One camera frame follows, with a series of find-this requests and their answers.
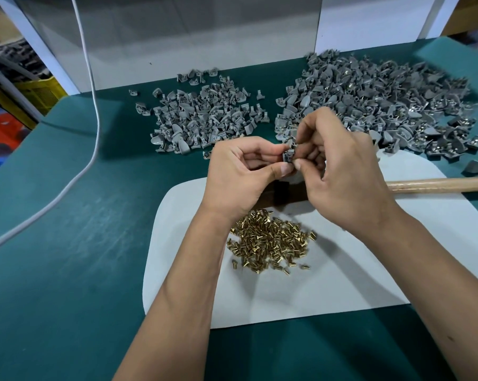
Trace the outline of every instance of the green tabletop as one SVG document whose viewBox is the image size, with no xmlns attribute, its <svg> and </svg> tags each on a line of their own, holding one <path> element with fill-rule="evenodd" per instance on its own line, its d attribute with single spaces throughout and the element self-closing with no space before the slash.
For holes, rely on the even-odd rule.
<svg viewBox="0 0 478 381">
<path fill-rule="evenodd" d="M 478 96 L 478 53 L 450 39 L 356 51 L 376 60 L 423 60 L 467 76 Z M 223 71 L 274 99 L 305 59 Z M 102 141 L 90 172 L 45 217 L 0 248 L 0 380 L 111 379 L 140 326 L 142 278 L 156 210 L 174 185 L 206 176 L 201 151 L 157 154 L 156 117 L 134 103 L 181 88 L 175 79 L 99 91 Z M 274 140 L 274 125 L 256 135 Z M 88 93 L 59 102 L 0 169 L 0 234 L 38 211 L 88 162 L 96 120 Z M 478 134 L 478 123 L 474 129 Z M 459 176 L 476 155 L 436 161 Z M 469 197 L 478 209 L 478 194 Z M 365 297 L 373 282 L 350 275 Z M 210 333 L 207 380 L 438 380 L 452 374 L 410 305 L 281 320 Z"/>
</svg>

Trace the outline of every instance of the white mat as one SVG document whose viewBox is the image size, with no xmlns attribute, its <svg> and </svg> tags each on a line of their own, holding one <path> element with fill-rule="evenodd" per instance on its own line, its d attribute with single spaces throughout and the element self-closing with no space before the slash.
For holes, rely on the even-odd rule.
<svg viewBox="0 0 478 381">
<path fill-rule="evenodd" d="M 444 178 L 428 160 L 400 151 L 381 156 L 386 180 Z M 142 301 L 148 311 L 204 194 L 205 178 L 179 184 L 167 192 L 153 225 L 144 273 Z M 461 194 L 398 197 L 449 252 L 478 277 L 478 211 Z M 349 233 L 322 218 L 309 202 L 286 206 L 275 216 L 301 222 L 318 234 L 298 260 L 310 270 L 267 270 L 260 275 L 232 268 L 225 250 L 211 328 L 224 328 L 408 303 L 389 273 Z"/>
</svg>

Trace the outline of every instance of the white cord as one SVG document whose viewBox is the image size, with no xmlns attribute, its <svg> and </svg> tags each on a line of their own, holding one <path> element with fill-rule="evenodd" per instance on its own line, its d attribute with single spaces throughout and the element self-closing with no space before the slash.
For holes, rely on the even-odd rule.
<svg viewBox="0 0 478 381">
<path fill-rule="evenodd" d="M 89 160 L 89 163 L 87 163 L 87 166 L 85 166 L 82 171 L 80 171 L 73 179 L 71 179 L 70 182 L 66 185 L 66 187 L 64 187 L 63 190 L 59 193 L 59 195 L 57 195 L 49 204 L 47 204 L 45 207 L 43 207 L 40 211 L 38 211 L 33 216 L 24 220 L 21 224 L 15 226 L 13 229 L 8 231 L 7 233 L 1 235 L 0 236 L 0 246 L 2 244 L 6 243 L 7 241 L 9 241 L 15 235 L 24 231 L 31 224 L 36 222 L 39 218 L 41 218 L 47 212 L 52 210 L 52 208 L 54 208 L 54 206 L 56 204 L 58 204 L 61 201 L 62 198 L 64 198 L 64 196 L 68 193 L 68 191 L 70 191 L 71 187 L 73 187 L 73 185 L 75 185 L 75 183 L 77 183 L 78 179 L 80 179 L 83 174 L 85 174 L 86 172 L 89 171 L 91 166 L 94 164 L 94 161 L 96 160 L 96 156 L 98 155 L 98 144 L 99 144 L 99 140 L 100 140 L 100 114 L 98 112 L 98 105 L 96 103 L 96 90 L 95 90 L 95 87 L 94 87 L 93 71 L 91 70 L 91 65 L 89 63 L 89 57 L 87 55 L 87 48 L 85 46 L 85 39 L 83 37 L 82 22 L 80 21 L 80 14 L 78 13 L 77 2 L 76 2 L 76 0 L 71 0 L 71 2 L 73 4 L 73 9 L 75 10 L 75 16 L 77 18 L 78 31 L 80 32 L 80 39 L 82 40 L 83 57 L 85 58 L 85 64 L 87 65 L 87 70 L 89 72 L 89 78 L 91 80 L 91 94 L 93 95 L 94 109 L 96 111 L 97 130 L 96 130 L 96 142 L 94 144 L 93 156 L 91 156 L 91 159 Z"/>
</svg>

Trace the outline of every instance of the pile of gray plastic parts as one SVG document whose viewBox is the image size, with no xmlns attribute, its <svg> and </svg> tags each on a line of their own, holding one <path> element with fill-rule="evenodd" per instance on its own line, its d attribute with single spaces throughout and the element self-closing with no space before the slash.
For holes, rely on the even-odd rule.
<svg viewBox="0 0 478 381">
<path fill-rule="evenodd" d="M 179 74 L 177 80 L 184 83 L 189 80 L 193 86 L 204 84 L 204 75 L 217 76 L 218 70 L 192 70 L 187 75 Z M 234 86 L 230 77 L 220 77 L 220 83 L 203 85 L 200 92 L 186 93 L 182 90 L 172 91 L 164 95 L 157 88 L 153 95 L 161 97 L 159 107 L 153 112 L 158 118 L 158 129 L 151 134 L 151 143 L 158 145 L 157 152 L 174 152 L 187 154 L 192 149 L 212 146 L 225 139 L 235 139 L 249 135 L 257 127 L 257 123 L 268 123 L 267 111 L 260 104 L 256 106 L 245 102 L 251 95 L 244 88 Z M 149 116 L 151 110 L 143 103 L 137 103 L 139 114 Z M 203 152 L 204 159 L 209 158 Z"/>
<path fill-rule="evenodd" d="M 276 99 L 283 108 L 274 121 L 276 139 L 291 146 L 285 160 L 293 155 L 299 122 L 320 107 L 334 110 L 350 131 L 368 133 L 385 152 L 408 149 L 455 160 L 478 149 L 478 136 L 470 137 L 473 105 L 463 102 L 466 79 L 449 78 L 424 62 L 376 64 L 367 57 L 339 57 L 334 50 L 307 60 L 303 77 Z M 440 124 L 445 116 L 452 118 Z"/>
</svg>

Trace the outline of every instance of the wooden dowel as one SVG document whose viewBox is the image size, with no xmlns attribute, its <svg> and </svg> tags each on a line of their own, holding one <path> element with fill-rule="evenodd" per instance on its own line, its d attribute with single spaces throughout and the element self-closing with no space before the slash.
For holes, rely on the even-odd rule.
<svg viewBox="0 0 478 381">
<path fill-rule="evenodd" d="M 442 178 L 387 182 L 393 193 L 449 193 L 478 191 L 478 178 Z"/>
</svg>

